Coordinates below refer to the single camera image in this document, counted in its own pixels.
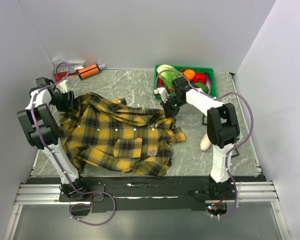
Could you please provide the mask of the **yellow plaid shirt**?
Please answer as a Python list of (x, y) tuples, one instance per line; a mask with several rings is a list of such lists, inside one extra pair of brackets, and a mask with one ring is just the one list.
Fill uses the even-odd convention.
[[(59, 115), (61, 144), (72, 165), (146, 176), (164, 176), (172, 144), (186, 141), (176, 119), (157, 108), (134, 108), (124, 98), (110, 101), (88, 92), (75, 99), (77, 111)], [(149, 156), (150, 150), (157, 151)]]

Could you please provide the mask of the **round brown brooch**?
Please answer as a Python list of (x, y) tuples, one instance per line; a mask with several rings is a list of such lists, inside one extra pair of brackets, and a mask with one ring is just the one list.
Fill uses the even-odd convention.
[(151, 157), (154, 157), (154, 156), (157, 155), (157, 153), (158, 153), (157, 150), (150, 150), (150, 151), (148, 152), (148, 155), (151, 156)]

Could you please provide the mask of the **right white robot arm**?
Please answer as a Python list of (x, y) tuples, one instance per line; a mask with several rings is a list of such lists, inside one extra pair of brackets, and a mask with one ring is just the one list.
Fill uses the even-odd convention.
[(213, 150), (208, 194), (213, 199), (220, 199), (232, 191), (230, 164), (232, 151), (240, 135), (235, 106), (212, 98), (201, 88), (186, 83), (183, 77), (175, 79), (173, 85), (174, 96), (169, 96), (164, 86), (157, 87), (154, 93), (160, 95), (160, 105), (167, 118), (175, 117), (185, 104), (196, 107), (206, 117), (206, 133)]

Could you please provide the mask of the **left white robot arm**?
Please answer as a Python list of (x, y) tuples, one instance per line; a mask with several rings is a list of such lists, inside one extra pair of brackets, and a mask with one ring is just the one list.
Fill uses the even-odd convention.
[(18, 121), (29, 144), (41, 150), (56, 169), (61, 184), (60, 193), (71, 200), (83, 201), (89, 195), (83, 177), (73, 166), (61, 144), (61, 132), (49, 105), (60, 112), (78, 110), (74, 93), (54, 92), (58, 83), (40, 77), (29, 92), (28, 106), (17, 113)]

